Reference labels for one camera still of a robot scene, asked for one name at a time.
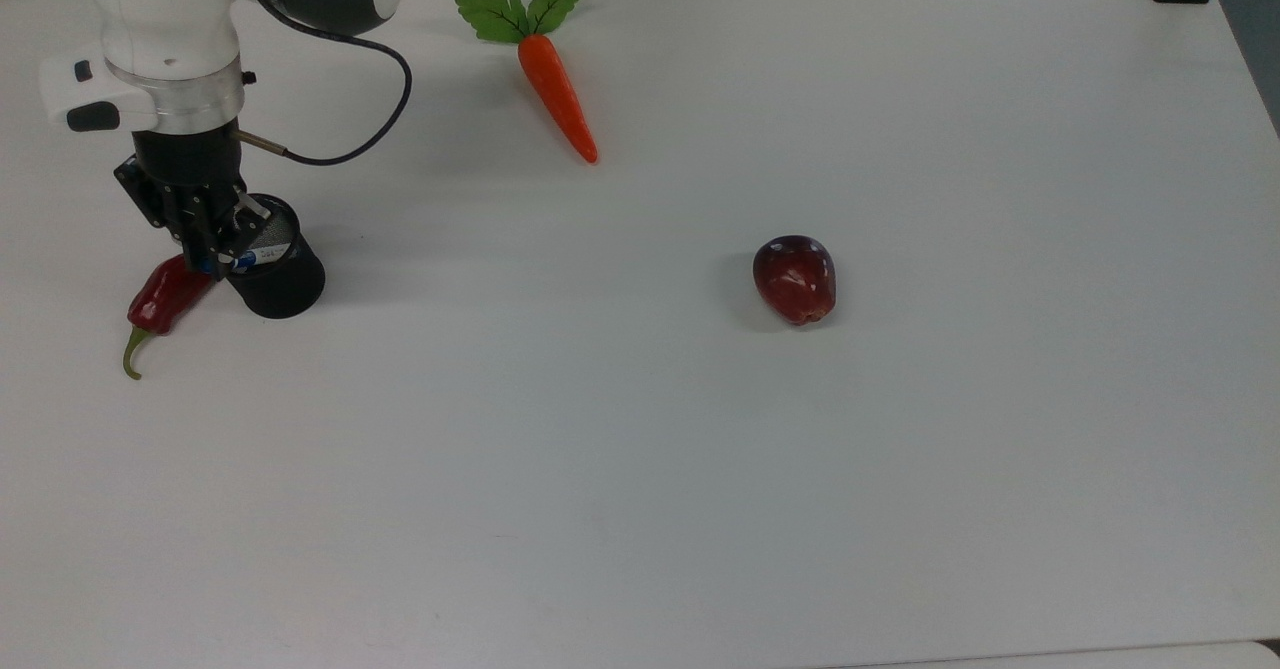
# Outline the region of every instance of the red chili pepper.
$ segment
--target red chili pepper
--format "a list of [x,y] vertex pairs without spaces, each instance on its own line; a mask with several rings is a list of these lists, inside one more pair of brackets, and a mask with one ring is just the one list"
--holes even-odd
[[129,324],[133,324],[129,344],[124,347],[124,374],[129,379],[142,379],[142,374],[133,370],[133,350],[148,336],[172,333],[178,317],[191,310],[211,285],[214,278],[206,272],[189,271],[182,255],[165,258],[151,271],[151,278],[142,285],[138,295],[133,297],[127,315]]

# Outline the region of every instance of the white table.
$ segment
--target white table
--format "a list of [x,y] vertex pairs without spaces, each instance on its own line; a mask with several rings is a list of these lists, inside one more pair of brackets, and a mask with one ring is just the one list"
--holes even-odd
[[[234,12],[242,125],[378,55]],[[246,150],[329,271],[220,287],[46,127],[88,0],[0,0],[0,665],[782,669],[1280,636],[1280,142],[1216,3],[584,0],[572,155],[452,0],[346,168]],[[837,312],[756,246],[832,249]]]

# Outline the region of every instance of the toy carrot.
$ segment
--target toy carrot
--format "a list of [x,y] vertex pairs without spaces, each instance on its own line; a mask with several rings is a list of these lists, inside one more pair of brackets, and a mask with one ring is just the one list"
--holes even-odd
[[532,0],[527,12],[521,0],[454,0],[454,3],[458,4],[462,18],[476,29],[479,38],[517,45],[520,65],[556,119],[556,125],[564,132],[566,139],[577,153],[594,164],[599,153],[595,151],[591,130],[586,127],[586,118],[582,116],[577,92],[568,81],[556,46],[547,38],[550,31],[561,26],[577,0]]

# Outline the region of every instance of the black cylinder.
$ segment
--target black cylinder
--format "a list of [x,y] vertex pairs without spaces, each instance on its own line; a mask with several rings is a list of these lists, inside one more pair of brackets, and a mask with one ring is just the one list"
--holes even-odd
[[232,134],[236,119],[215,130],[186,133],[133,132],[138,166],[156,183],[170,185],[229,185],[239,180],[241,145]]
[[303,239],[298,215],[288,203],[270,194],[251,196],[275,214],[271,221],[291,224],[293,240],[278,262],[227,274],[227,280],[259,317],[296,317],[320,299],[325,280],[324,264],[320,264],[320,258]]

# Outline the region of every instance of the pepper stem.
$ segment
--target pepper stem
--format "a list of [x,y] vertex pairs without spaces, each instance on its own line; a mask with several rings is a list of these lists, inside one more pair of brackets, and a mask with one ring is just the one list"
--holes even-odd
[[142,327],[133,327],[133,331],[129,333],[128,344],[124,344],[124,374],[128,374],[129,379],[142,379],[142,374],[137,374],[133,370],[133,353],[142,342],[147,340],[147,336],[151,336],[151,333]]

